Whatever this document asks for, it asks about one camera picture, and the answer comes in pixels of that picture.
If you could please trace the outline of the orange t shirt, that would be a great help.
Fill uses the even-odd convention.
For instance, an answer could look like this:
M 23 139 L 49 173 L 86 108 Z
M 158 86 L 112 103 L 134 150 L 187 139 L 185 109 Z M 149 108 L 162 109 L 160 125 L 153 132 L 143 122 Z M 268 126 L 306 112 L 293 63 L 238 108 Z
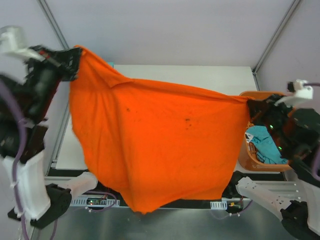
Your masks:
M 69 111 L 88 170 L 146 214 L 176 200 L 222 197 L 249 122 L 247 101 L 130 78 L 82 48 Z

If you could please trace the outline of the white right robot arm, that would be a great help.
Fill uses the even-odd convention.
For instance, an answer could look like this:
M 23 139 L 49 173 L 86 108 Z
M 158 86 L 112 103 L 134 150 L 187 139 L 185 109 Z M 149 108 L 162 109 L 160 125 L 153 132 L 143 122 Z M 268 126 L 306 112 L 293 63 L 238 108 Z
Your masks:
M 245 91 L 250 123 L 265 126 L 287 167 L 261 167 L 263 178 L 235 171 L 225 184 L 230 197 L 242 195 L 276 216 L 297 240 L 320 237 L 320 115 L 299 108 L 280 92 Z

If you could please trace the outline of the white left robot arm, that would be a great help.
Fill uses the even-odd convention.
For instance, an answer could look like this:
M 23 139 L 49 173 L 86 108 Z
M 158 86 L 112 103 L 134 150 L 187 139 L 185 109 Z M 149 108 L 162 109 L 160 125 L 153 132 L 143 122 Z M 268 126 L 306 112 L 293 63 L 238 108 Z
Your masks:
M 102 194 L 106 183 L 86 171 L 62 184 L 46 184 L 43 172 L 47 127 L 42 123 L 59 84 L 77 78 L 82 49 L 53 51 L 37 45 L 23 52 L 25 82 L 0 76 L 0 161 L 15 199 L 8 217 L 43 229 L 80 195 Z

